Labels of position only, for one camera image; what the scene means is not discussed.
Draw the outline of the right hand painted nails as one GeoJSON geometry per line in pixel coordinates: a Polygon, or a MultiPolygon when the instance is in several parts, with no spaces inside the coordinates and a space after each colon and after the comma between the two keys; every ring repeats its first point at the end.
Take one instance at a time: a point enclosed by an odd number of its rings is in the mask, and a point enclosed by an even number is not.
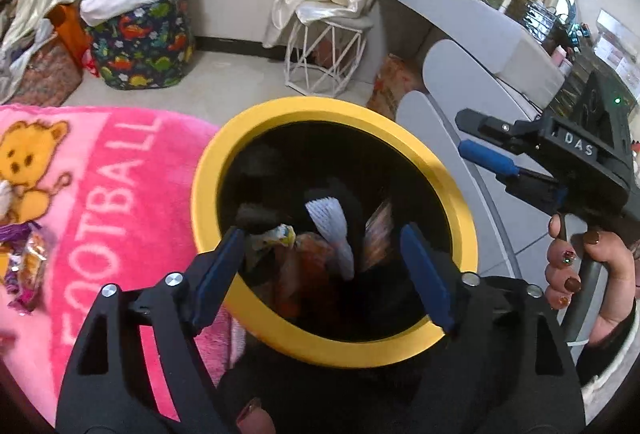
{"type": "MultiPolygon", "coordinates": [[[[552,309],[561,310],[570,305],[572,297],[582,290],[582,280],[572,267],[577,258],[574,246],[560,238],[561,218],[558,215],[551,218],[548,229],[552,242],[544,272],[548,282],[546,298],[552,309]]],[[[612,336],[634,309],[636,264],[624,241],[610,231],[587,231],[582,236],[582,247],[593,261],[605,264],[608,269],[608,285],[588,342],[589,346],[598,346],[612,336]]]]}

